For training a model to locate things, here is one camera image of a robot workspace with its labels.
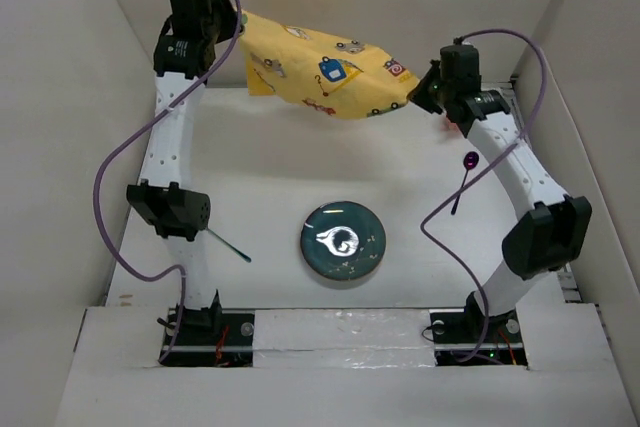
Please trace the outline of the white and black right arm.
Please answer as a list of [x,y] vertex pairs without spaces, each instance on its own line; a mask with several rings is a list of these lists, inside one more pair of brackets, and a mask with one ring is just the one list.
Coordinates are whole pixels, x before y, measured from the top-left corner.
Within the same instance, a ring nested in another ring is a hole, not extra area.
[[479,65],[474,46],[445,46],[410,99],[458,127],[487,161],[514,209],[516,223],[501,243],[502,261],[468,296],[462,316],[465,334],[483,341],[538,281],[580,255],[592,207],[548,174],[522,138],[503,95],[482,89]]

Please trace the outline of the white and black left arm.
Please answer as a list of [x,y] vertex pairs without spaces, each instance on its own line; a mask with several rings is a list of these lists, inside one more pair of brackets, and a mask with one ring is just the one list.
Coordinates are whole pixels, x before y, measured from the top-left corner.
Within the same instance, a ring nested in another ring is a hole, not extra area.
[[227,58],[216,54],[216,45],[234,45],[242,28],[230,0],[169,1],[171,14],[153,54],[160,119],[151,129],[140,179],[128,186],[126,198],[185,269],[184,312],[176,320],[183,332],[208,344],[222,334],[223,320],[204,246],[211,202],[192,185],[195,110],[209,77]]

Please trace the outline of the yellow vehicle-print cloth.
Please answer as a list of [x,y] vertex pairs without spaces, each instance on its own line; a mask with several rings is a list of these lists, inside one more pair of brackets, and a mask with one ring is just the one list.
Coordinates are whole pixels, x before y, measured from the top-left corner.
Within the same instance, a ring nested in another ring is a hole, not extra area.
[[383,49],[357,39],[243,13],[248,92],[341,120],[404,107],[419,78]]

